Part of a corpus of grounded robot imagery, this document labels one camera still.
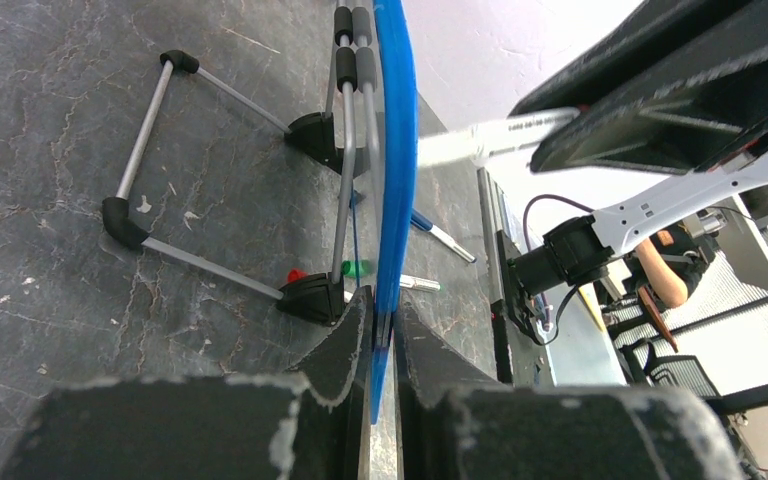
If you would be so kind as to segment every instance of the yellow object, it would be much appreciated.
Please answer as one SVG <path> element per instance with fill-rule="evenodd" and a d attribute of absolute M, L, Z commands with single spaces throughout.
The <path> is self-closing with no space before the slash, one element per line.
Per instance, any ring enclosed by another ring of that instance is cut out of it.
<path fill-rule="evenodd" d="M 599 300 L 596 298 L 596 290 L 593 288 L 593 284 L 587 284 L 578 289 L 578 294 L 581 295 L 581 299 L 587 306 L 587 310 L 590 312 L 590 316 L 593 318 L 593 323 L 599 328 L 600 332 L 608 331 L 605 328 L 605 322 L 602 320 L 602 310 L 599 308 Z"/>

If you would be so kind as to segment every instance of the brown strap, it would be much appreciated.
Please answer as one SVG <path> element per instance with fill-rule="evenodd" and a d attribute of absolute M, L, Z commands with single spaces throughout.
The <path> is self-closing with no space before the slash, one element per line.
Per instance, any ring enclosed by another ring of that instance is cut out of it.
<path fill-rule="evenodd" d="M 637 295 L 640 297 L 640 303 L 643 305 L 643 312 L 648 313 L 649 323 L 655 327 L 655 330 L 669 342 L 673 347 L 673 351 L 678 353 L 678 343 L 673 337 L 670 329 L 667 328 L 667 324 L 664 322 L 664 317 L 661 316 L 661 312 L 658 311 L 657 305 L 655 305 L 655 299 L 652 298 L 652 294 L 649 293 L 649 289 L 645 286 L 637 289 Z"/>

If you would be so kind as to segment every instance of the blue pen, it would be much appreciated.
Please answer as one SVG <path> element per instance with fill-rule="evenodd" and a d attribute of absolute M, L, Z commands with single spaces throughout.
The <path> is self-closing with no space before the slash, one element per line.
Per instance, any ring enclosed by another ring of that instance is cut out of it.
<path fill-rule="evenodd" d="M 457 253 L 461 258 L 463 258 L 467 262 L 475 263 L 475 257 L 470 255 L 470 253 L 467 252 L 466 250 L 464 250 L 462 246 L 458 245 L 458 242 L 456 242 L 454 238 L 452 238 L 448 233 L 444 232 L 443 230 L 440 230 L 440 228 L 438 228 L 433 223 L 431 223 L 431 220 L 425 218 L 424 215 L 417 212 L 416 210 L 413 210 L 411 212 L 411 225 L 422 230 L 423 232 L 430 233 L 437 240 L 440 240 L 441 242 L 443 242 L 443 245 L 449 247 L 453 252 Z"/>

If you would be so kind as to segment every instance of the black foam grip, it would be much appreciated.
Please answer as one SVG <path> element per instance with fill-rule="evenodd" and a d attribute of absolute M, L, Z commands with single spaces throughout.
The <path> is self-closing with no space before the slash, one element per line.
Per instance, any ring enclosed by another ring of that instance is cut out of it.
<path fill-rule="evenodd" d="M 354 41 L 352 11 L 349 7 L 337 7 L 337 10 L 334 10 L 334 43 L 340 45 L 340 37 L 343 35 L 349 37 L 349 43 Z"/>
<path fill-rule="evenodd" d="M 375 68 L 375 53 L 369 47 L 358 48 L 355 52 L 355 63 L 358 71 L 358 85 L 372 84 L 373 90 L 378 88 L 378 71 Z"/>
<path fill-rule="evenodd" d="M 108 235 L 131 250 L 139 250 L 148 238 L 148 232 L 128 218 L 128 201 L 124 198 L 105 198 L 101 202 L 101 221 Z"/>
<path fill-rule="evenodd" d="M 355 52 L 351 47 L 340 47 L 337 49 L 336 62 L 337 70 L 337 88 L 343 91 L 343 84 L 350 82 L 352 91 L 357 90 L 357 64 L 355 63 Z"/>
<path fill-rule="evenodd" d="M 181 50 L 169 50 L 168 52 L 161 53 L 160 64 L 165 65 L 166 62 L 172 62 L 175 70 L 182 70 L 187 73 L 196 73 L 199 67 L 196 57 Z"/>
<path fill-rule="evenodd" d="M 352 10 L 352 28 L 355 38 L 366 37 L 366 41 L 372 43 L 372 24 L 369 21 L 369 10 L 363 7 L 355 7 Z"/>

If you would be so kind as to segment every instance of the person's arm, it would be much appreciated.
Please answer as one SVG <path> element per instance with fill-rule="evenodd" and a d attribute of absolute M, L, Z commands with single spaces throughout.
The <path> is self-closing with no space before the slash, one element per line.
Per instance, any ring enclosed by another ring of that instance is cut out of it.
<path fill-rule="evenodd" d="M 648 238 L 635 249 L 640 265 L 652 289 L 668 308 L 676 308 L 687 302 L 687 284 L 667 265 Z"/>

